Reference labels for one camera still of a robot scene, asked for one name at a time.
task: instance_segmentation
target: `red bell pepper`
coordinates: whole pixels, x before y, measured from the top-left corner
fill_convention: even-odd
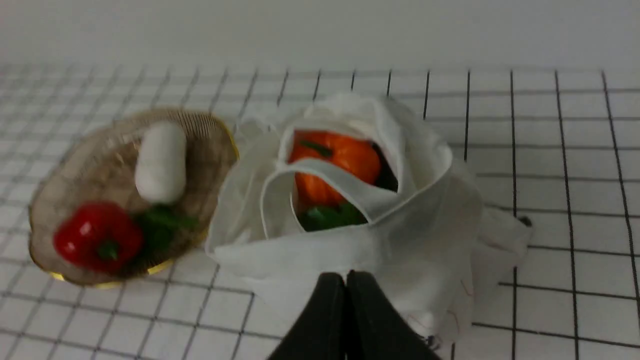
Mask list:
[[[140,251],[143,233],[118,204],[89,202],[60,225],[53,244],[70,263],[115,273]]]

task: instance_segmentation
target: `reusable tote bag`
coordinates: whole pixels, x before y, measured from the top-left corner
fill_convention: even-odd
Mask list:
[[[454,340],[470,325],[475,285],[491,288],[524,254],[528,230],[483,209],[464,165],[404,106],[341,94],[267,125],[238,134],[241,158],[221,188],[205,248],[285,322],[298,317],[320,273],[353,269],[372,273],[420,335]],[[295,132],[309,130],[378,144],[397,191],[316,159],[288,164]],[[367,224],[305,232],[294,212],[297,172],[322,178]],[[472,267],[485,263],[491,270],[475,279]]]

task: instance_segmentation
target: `gold rim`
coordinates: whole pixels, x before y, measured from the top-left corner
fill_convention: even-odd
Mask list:
[[[227,127],[227,125],[224,123],[224,121],[220,120],[220,118],[218,118],[217,116],[213,115],[212,113],[206,112],[206,111],[189,111],[189,110],[184,110],[184,109],[180,109],[180,108],[156,108],[154,110],[168,110],[168,111],[188,111],[190,113],[199,113],[199,114],[203,114],[203,115],[208,115],[211,116],[213,118],[213,120],[220,125],[220,127],[222,127],[222,129],[227,133],[227,136],[229,137],[229,140],[231,142],[231,146],[233,147],[233,150],[236,154],[236,160],[238,160],[240,158],[240,152],[238,151],[237,145],[236,145],[236,141],[233,137],[233,135],[231,134],[231,130],[229,130],[229,128]],[[143,113],[144,111],[139,111],[135,114],[133,114],[132,116],[135,116],[139,113]],[[104,131],[104,129],[99,129],[94,131],[91,134],[88,134],[86,137],[88,136],[95,136],[96,134],[100,133],[101,131]],[[69,149],[67,151],[67,153],[73,151],[73,147],[71,149]],[[38,186],[38,189],[34,192],[33,196],[31,197],[31,201],[33,201],[33,199],[37,198],[40,195],[40,192],[42,192],[42,188],[44,187],[46,181],[42,181],[40,183],[40,185]],[[122,281],[109,281],[109,282],[101,282],[101,283],[97,283],[97,284],[85,284],[85,283],[81,283],[81,282],[77,282],[77,281],[73,281],[70,279],[67,279],[63,274],[59,273],[59,272],[53,272],[50,271],[48,269],[46,269],[44,266],[42,266],[42,264],[40,264],[34,257],[33,257],[33,242],[31,241],[31,237],[33,236],[33,214],[31,213],[31,205],[29,205],[28,208],[28,213],[29,213],[29,227],[32,229],[29,232],[29,257],[31,258],[31,261],[42,271],[44,271],[45,273],[49,274],[51,277],[53,277],[56,280],[59,281],[64,281],[64,282],[68,282],[70,284],[74,284],[74,285],[78,285],[78,286],[87,286],[87,287],[91,287],[91,288],[97,288],[97,289],[111,289],[111,288],[116,288],[120,285],[122,285],[125,281],[130,281],[133,279],[140,279],[149,275],[154,275],[157,274],[165,269],[167,269],[169,266],[171,266],[171,264],[178,260],[181,256],[183,256],[184,254],[187,254],[189,252],[189,250],[195,248],[196,246],[198,246],[199,244],[201,244],[208,235],[208,230],[205,230],[202,234],[198,235],[196,237],[195,241],[192,241],[192,245],[189,249],[187,249],[186,251],[184,251],[181,255],[176,256],[175,258],[171,258],[168,259],[166,261],[164,261],[163,263],[160,263],[158,265],[154,265],[150,268],[147,269],[147,272],[144,274],[140,274],[134,277],[130,277],[128,279],[123,279]]]

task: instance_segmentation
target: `pepper stem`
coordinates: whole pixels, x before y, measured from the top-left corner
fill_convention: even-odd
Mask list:
[[[300,145],[317,151],[324,158],[330,158],[331,155],[333,155],[333,151],[331,149],[329,149],[326,146],[320,145],[319,143],[310,142],[308,140],[302,140],[300,142]]]
[[[113,240],[106,240],[98,246],[98,257],[103,260],[118,259],[118,243]]]

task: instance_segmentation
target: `bag handle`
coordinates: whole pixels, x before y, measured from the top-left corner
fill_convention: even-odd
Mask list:
[[[279,169],[265,180],[260,195],[260,215],[267,238],[278,232],[274,231],[277,227],[274,217],[280,219],[280,224],[298,221],[289,202],[297,172],[320,177],[358,208],[368,222],[375,221],[400,201],[396,192],[369,185],[326,161],[303,158],[292,164],[280,163]]]

